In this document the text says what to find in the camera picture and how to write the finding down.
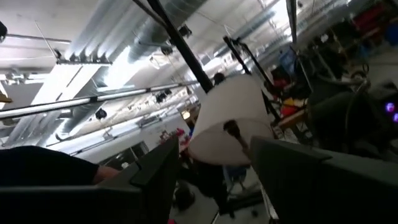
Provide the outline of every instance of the floor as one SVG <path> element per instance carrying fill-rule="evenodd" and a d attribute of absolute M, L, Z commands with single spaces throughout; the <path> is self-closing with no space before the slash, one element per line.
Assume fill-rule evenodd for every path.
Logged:
<path fill-rule="evenodd" d="M 247 177 L 244 181 L 244 186 L 249 187 L 257 182 L 257 178 L 254 171 L 249 170 Z M 178 224 L 210 224 L 213 217 L 217 214 L 218 207 L 213 199 L 204 197 L 199 190 L 190 186 L 192 192 L 195 194 L 195 203 L 186 211 L 178 212 L 172 210 L 170 217 L 175 219 Z M 235 187 L 233 193 L 239 193 L 240 187 Z M 258 211 L 259 216 L 254 218 L 251 215 L 251 211 L 255 209 Z M 215 224 L 258 224 L 268 223 L 266 208 L 264 205 L 257 205 L 253 208 L 246 208 L 235 212 L 235 219 L 229 217 L 229 215 L 223 215 L 216 219 Z"/>

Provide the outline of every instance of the lamp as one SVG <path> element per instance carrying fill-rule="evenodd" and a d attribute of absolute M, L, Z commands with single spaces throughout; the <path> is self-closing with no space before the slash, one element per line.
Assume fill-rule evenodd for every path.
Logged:
<path fill-rule="evenodd" d="M 189 113 L 188 111 L 183 111 L 181 115 L 183 119 L 188 119 L 189 117 L 191 117 L 191 113 Z"/>
<path fill-rule="evenodd" d="M 249 75 L 214 87 L 201 103 L 190 141 L 192 157 L 209 164 L 250 163 L 242 142 L 250 142 L 253 136 L 273 138 L 261 91 L 260 83 Z M 230 127 L 238 128 L 237 136 Z"/>

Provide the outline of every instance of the beam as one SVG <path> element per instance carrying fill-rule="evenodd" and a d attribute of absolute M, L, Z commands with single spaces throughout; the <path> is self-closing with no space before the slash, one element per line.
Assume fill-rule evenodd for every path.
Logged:
<path fill-rule="evenodd" d="M 182 57 L 184 58 L 187 65 L 192 70 L 192 73 L 197 78 L 199 84 L 203 88 L 203 90 L 208 93 L 212 88 L 213 84 L 210 81 L 207 74 L 203 71 L 200 63 L 192 53 L 191 49 L 189 48 L 188 44 L 182 38 L 180 32 L 174 26 L 173 22 L 168 17 L 167 13 L 165 12 L 164 8 L 162 7 L 159 0 L 148 0 L 149 5 L 151 8 L 163 19 L 166 23 L 166 31 L 169 34 L 170 38 L 173 40 L 176 48 L 180 51 Z"/>
<path fill-rule="evenodd" d="M 290 30 L 292 31 L 293 44 L 297 43 L 297 1 L 286 0 L 287 15 L 289 15 Z"/>
<path fill-rule="evenodd" d="M 18 34 L 7 34 L 6 37 L 15 38 L 15 39 L 22 39 L 22 40 L 41 40 L 44 41 L 43 37 L 34 37 L 29 35 L 18 35 Z M 46 38 L 48 42 L 55 42 L 59 44 L 70 44 L 70 40 L 62 40 L 62 39 L 55 39 L 55 38 Z"/>
<path fill-rule="evenodd" d="M 139 96 L 146 93 L 170 90 L 174 88 L 180 88 L 190 85 L 198 84 L 198 82 L 185 82 L 185 83 L 172 83 L 168 85 L 162 86 L 153 86 L 148 88 L 137 88 L 129 91 L 124 91 L 120 93 L 112 93 L 107 95 L 100 96 L 89 96 L 84 98 L 76 98 L 72 100 L 65 101 L 57 101 L 53 103 L 44 103 L 39 105 L 30 105 L 23 108 L 17 109 L 9 109 L 0 111 L 0 119 L 8 119 L 8 118 L 18 118 L 21 116 L 28 116 L 33 114 L 40 114 L 49 111 L 61 110 L 61 109 L 69 109 L 75 106 L 88 105 L 91 103 L 100 103 L 109 100 L 118 100 L 121 98 Z"/>

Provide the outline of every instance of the black metal pole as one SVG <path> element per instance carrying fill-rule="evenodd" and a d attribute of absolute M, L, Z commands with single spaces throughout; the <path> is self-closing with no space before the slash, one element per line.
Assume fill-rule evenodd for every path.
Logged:
<path fill-rule="evenodd" d="M 151 16 L 151 18 L 153 18 L 157 23 L 162 25 L 162 27 L 164 28 L 167 27 L 166 23 L 162 20 L 162 18 L 160 18 L 159 15 L 157 15 L 156 13 L 152 12 L 152 10 L 148 9 L 148 7 L 141 2 L 141 0 L 132 0 L 132 1 L 135 2 L 138 5 L 138 7 L 140 7 L 142 10 L 144 10 L 146 14 Z"/>
<path fill-rule="evenodd" d="M 223 37 L 224 42 L 226 43 L 226 45 L 229 47 L 229 49 L 231 49 L 232 54 L 235 56 L 236 60 L 238 60 L 238 62 L 242 65 L 243 70 L 246 74 L 251 75 L 251 72 L 249 70 L 249 68 L 246 66 L 246 64 L 244 63 L 243 59 L 241 58 L 239 52 L 235 49 L 233 43 L 232 43 L 232 39 L 224 36 Z"/>
<path fill-rule="evenodd" d="M 257 61 L 256 57 L 251 52 L 251 50 L 249 49 L 248 45 L 244 44 L 244 43 L 241 43 L 241 42 L 239 42 L 239 45 L 242 46 L 243 49 L 246 51 L 246 53 L 249 54 L 249 56 L 251 57 L 251 60 L 253 60 L 255 66 L 259 69 L 261 75 L 266 79 L 266 82 L 267 82 L 269 88 L 273 88 L 274 85 L 272 84 L 271 80 L 269 80 L 269 77 L 267 76 L 265 71 L 261 68 L 260 63 Z"/>
<path fill-rule="evenodd" d="M 177 30 L 173 22 L 168 17 L 163 6 L 160 4 L 159 0 L 148 0 L 148 3 L 151 6 L 151 8 L 163 19 L 163 21 L 166 24 L 165 29 L 169 34 L 170 38 L 173 40 L 175 46 L 180 51 L 187 65 L 191 68 L 192 73 L 197 78 L 199 84 L 201 85 L 205 93 L 208 93 L 213 88 L 212 82 L 210 81 L 207 74 L 203 71 L 200 63 L 195 58 L 191 49 L 182 38 L 180 32 Z"/>
<path fill-rule="evenodd" d="M 243 70 L 246 72 L 246 74 L 252 75 L 249 68 L 246 66 L 243 59 L 239 55 L 238 51 L 235 49 L 235 47 L 232 43 L 233 40 L 231 40 L 231 38 L 229 38 L 227 36 L 223 37 L 223 40 L 225 41 L 226 45 L 231 49 L 232 54 L 235 56 L 236 60 L 238 60 L 238 62 L 242 65 Z M 280 116 L 279 116 L 278 112 L 276 112 L 275 108 L 272 106 L 271 102 L 269 101 L 268 97 L 264 94 L 264 92 L 261 91 L 261 93 L 262 93 L 262 99 L 264 100 L 264 104 L 266 106 L 267 112 L 271 112 L 272 115 L 274 115 L 275 122 L 278 123 L 280 121 Z"/>

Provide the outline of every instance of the red object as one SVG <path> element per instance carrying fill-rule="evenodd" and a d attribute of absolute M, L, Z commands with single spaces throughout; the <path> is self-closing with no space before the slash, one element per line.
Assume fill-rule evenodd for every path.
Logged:
<path fill-rule="evenodd" d="M 380 22 L 377 21 L 377 17 L 382 16 L 384 13 L 384 6 L 379 3 L 372 8 L 368 9 L 367 11 L 364 11 L 360 15 L 356 16 L 353 19 L 353 22 L 355 26 L 358 28 L 358 30 L 362 33 L 365 34 L 369 32 L 370 30 L 373 30 L 374 28 L 377 28 L 380 26 Z"/>
<path fill-rule="evenodd" d="M 283 117 L 286 117 L 296 113 L 297 110 L 298 108 L 293 106 L 282 106 L 280 113 L 282 114 Z"/>

